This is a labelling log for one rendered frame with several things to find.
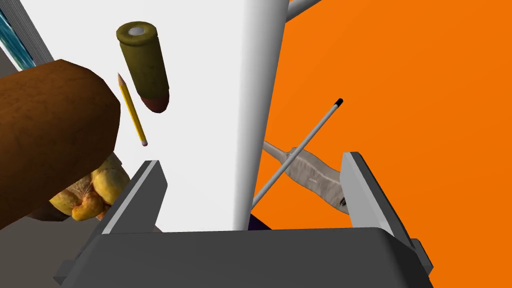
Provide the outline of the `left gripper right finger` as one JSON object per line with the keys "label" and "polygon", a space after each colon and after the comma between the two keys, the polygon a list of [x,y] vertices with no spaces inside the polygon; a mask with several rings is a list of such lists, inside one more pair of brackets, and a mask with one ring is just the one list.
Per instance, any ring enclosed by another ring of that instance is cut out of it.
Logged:
{"label": "left gripper right finger", "polygon": [[380,228],[401,242],[411,241],[398,214],[359,152],[343,153],[340,184],[354,228]]}

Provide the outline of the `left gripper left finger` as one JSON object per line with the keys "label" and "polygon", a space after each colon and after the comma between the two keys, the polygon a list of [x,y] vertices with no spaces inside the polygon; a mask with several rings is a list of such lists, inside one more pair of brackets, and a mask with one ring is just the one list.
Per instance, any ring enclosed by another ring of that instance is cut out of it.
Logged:
{"label": "left gripper left finger", "polygon": [[144,162],[140,177],[123,194],[102,234],[152,233],[161,210],[168,183],[158,160]]}

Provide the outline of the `yellow lumpy food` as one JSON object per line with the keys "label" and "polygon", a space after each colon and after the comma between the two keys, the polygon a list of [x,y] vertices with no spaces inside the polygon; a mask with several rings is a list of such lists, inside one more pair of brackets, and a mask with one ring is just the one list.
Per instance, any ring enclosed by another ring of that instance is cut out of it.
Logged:
{"label": "yellow lumpy food", "polygon": [[112,153],[99,168],[59,192],[49,202],[73,220],[102,220],[130,180],[122,162]]}

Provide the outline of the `grey curved knife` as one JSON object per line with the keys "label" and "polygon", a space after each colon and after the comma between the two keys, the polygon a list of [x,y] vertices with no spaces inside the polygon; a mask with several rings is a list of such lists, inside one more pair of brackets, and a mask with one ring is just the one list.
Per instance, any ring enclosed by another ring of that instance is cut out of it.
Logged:
{"label": "grey curved knife", "polygon": [[297,184],[316,193],[333,208],[348,214],[340,172],[313,153],[302,150],[284,171]]}

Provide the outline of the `grey pen black tip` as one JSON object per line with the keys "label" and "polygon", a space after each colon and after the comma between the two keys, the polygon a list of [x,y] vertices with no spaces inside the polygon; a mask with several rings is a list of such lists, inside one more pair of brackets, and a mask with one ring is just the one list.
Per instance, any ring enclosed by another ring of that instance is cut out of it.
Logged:
{"label": "grey pen black tip", "polygon": [[278,180],[281,174],[292,164],[292,162],[296,159],[296,157],[300,154],[300,152],[306,147],[306,145],[315,137],[317,132],[321,129],[321,127],[327,122],[327,120],[334,114],[334,112],[341,106],[344,102],[342,98],[339,98],[332,108],[328,110],[326,115],[320,120],[320,122],[313,128],[311,132],[308,133],[306,138],[301,142],[301,144],[295,149],[295,151],[286,158],[285,162],[280,166],[280,168],[274,173],[272,178],[263,186],[263,188],[258,192],[258,194],[254,197],[252,201],[252,209],[258,204],[258,202],[263,198],[264,194],[267,193],[273,184]]}

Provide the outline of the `yellow pencil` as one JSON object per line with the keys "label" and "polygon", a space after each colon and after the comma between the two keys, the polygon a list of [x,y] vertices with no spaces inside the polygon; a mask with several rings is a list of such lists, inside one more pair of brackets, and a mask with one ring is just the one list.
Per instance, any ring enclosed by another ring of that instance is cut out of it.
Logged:
{"label": "yellow pencil", "polygon": [[147,141],[145,132],[144,132],[144,130],[142,128],[142,125],[141,125],[139,116],[137,114],[136,108],[134,106],[132,97],[130,95],[130,92],[128,90],[128,87],[127,87],[124,79],[122,78],[122,76],[119,73],[117,74],[117,82],[118,82],[119,88],[121,90],[121,94],[122,94],[122,97],[124,99],[124,102],[125,102],[125,104],[127,106],[128,112],[130,114],[130,117],[132,119],[132,122],[134,124],[134,127],[135,127],[135,130],[137,132],[137,135],[138,135],[139,140],[141,142],[141,145],[143,147],[147,147],[148,146],[148,141]]}

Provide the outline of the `brown bread loaf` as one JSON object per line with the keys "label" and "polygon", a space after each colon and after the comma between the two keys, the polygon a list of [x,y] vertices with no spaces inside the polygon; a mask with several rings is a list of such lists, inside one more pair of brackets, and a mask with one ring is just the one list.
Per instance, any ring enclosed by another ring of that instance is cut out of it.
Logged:
{"label": "brown bread loaf", "polygon": [[59,59],[0,79],[0,230],[97,169],[121,106],[93,71]]}

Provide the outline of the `white table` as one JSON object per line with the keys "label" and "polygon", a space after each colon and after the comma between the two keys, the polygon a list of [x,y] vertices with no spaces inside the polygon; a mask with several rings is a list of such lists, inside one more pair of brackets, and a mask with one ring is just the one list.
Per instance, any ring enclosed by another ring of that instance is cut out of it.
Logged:
{"label": "white table", "polygon": [[119,95],[129,71],[116,29],[157,28],[170,87],[161,114],[137,107],[148,146],[126,108],[115,152],[133,174],[158,160],[168,188],[164,232],[244,230],[289,13],[289,0],[20,0],[51,55],[101,76]]}

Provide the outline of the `olive green cylinder bottle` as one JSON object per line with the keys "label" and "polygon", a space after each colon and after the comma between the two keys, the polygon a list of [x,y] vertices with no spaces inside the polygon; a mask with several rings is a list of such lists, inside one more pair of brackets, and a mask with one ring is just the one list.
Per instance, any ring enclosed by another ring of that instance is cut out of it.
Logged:
{"label": "olive green cylinder bottle", "polygon": [[169,105],[170,87],[156,27],[128,22],[117,28],[116,38],[137,94],[151,112],[162,114]]}

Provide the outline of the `blue picture grey frame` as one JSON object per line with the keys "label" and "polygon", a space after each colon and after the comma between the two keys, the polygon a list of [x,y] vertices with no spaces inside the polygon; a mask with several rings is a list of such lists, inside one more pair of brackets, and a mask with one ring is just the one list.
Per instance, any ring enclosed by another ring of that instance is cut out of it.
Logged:
{"label": "blue picture grey frame", "polygon": [[0,0],[0,47],[18,71],[54,61],[21,0]]}

